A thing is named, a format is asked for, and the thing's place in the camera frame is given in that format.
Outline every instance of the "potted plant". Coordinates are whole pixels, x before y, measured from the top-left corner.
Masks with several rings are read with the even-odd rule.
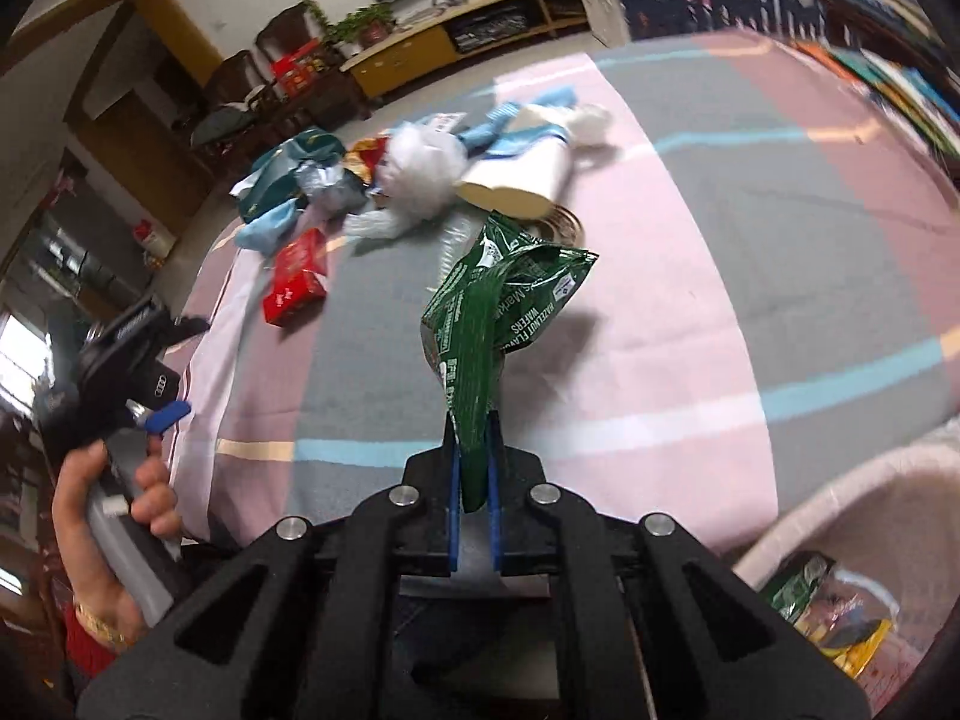
[[[342,22],[333,26],[337,40],[345,43],[357,42],[362,49],[368,49],[381,40],[385,40],[394,28],[394,12],[385,2],[360,8],[347,15]]]

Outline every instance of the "person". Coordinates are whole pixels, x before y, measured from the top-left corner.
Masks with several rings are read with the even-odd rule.
[[[66,674],[61,690],[71,701],[148,630],[139,605],[110,570],[86,523],[88,490],[106,467],[104,442],[75,449],[64,459],[54,491],[56,544],[74,596],[73,607],[64,613]],[[178,538],[181,518],[159,437],[150,437],[134,480],[143,493],[131,503],[131,517],[158,538]]]

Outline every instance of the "small red carton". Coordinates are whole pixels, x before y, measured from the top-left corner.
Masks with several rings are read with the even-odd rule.
[[[326,237],[311,227],[280,250],[274,288],[263,298],[268,324],[284,327],[293,314],[326,295]]]

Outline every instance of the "gold bracelet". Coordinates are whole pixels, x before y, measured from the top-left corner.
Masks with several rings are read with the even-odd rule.
[[[77,622],[93,640],[112,650],[126,649],[128,644],[126,637],[117,631],[112,625],[104,623],[98,616],[90,613],[83,604],[74,601],[74,613],[77,615]]]

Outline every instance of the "hand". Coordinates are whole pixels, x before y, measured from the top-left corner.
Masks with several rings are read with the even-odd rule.
[[[148,525],[154,536],[171,538],[179,536],[181,519],[174,511],[176,493],[170,487],[170,472],[160,458],[160,447],[160,439],[150,436],[147,460],[134,476],[143,494],[133,501],[130,513],[134,520]],[[74,598],[121,632],[127,642],[133,642],[147,630],[143,613],[110,571],[85,519],[86,495],[106,465],[104,442],[66,456],[54,491],[54,530]]]

